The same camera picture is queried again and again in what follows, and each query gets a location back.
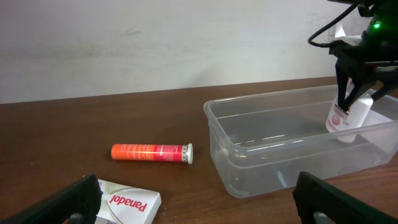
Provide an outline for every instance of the white box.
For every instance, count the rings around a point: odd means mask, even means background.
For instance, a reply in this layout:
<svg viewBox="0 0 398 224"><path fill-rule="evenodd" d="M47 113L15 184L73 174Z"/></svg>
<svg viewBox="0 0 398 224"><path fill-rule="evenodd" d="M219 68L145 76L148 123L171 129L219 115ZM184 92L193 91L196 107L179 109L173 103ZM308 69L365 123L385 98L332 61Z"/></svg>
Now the white box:
<svg viewBox="0 0 398 224"><path fill-rule="evenodd" d="M98 180L101 208L95 224L150 224L162 203L160 193Z"/></svg>

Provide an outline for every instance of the white wall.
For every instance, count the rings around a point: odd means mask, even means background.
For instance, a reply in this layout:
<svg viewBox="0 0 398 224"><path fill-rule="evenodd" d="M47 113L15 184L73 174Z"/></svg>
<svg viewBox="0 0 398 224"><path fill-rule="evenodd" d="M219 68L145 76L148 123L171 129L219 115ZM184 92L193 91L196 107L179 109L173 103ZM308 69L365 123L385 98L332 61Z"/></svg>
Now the white wall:
<svg viewBox="0 0 398 224"><path fill-rule="evenodd" d="M335 58L307 38L347 7L2 0L0 103L333 76Z"/></svg>

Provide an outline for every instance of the green light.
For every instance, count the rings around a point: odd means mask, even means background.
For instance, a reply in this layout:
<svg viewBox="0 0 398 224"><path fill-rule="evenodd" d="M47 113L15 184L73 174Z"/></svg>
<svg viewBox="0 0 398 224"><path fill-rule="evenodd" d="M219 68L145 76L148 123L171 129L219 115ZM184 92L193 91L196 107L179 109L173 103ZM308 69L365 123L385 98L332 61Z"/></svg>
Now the green light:
<svg viewBox="0 0 398 224"><path fill-rule="evenodd" d="M374 27L375 29L380 28L380 21L377 21L377 22L373 25L373 27Z"/></svg>

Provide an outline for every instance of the wooden table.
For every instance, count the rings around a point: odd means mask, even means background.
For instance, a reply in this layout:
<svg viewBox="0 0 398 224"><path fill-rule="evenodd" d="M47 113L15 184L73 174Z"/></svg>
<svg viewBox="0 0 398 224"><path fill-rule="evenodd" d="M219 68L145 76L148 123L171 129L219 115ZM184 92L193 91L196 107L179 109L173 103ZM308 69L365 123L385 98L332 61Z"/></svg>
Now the wooden table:
<svg viewBox="0 0 398 224"><path fill-rule="evenodd" d="M292 189L244 199L227 193L210 157L203 104L334 83L314 78L0 105L0 220L97 174L160 192L154 223L300 223ZM192 143L194 160L113 161L115 143ZM327 181L398 217L397 156Z"/></svg>

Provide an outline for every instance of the clear plastic container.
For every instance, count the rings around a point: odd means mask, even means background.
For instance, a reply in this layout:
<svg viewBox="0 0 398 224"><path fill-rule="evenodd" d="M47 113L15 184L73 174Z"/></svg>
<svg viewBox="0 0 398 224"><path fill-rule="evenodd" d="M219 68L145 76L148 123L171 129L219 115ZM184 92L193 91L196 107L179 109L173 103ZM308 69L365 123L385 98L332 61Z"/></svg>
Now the clear plastic container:
<svg viewBox="0 0 398 224"><path fill-rule="evenodd" d="M227 191L244 198L293 187L300 171L321 179L390 161L398 149L398 100L374 102L362 127L329 133L337 86L205 103L211 156ZM338 138L355 135L345 143Z"/></svg>

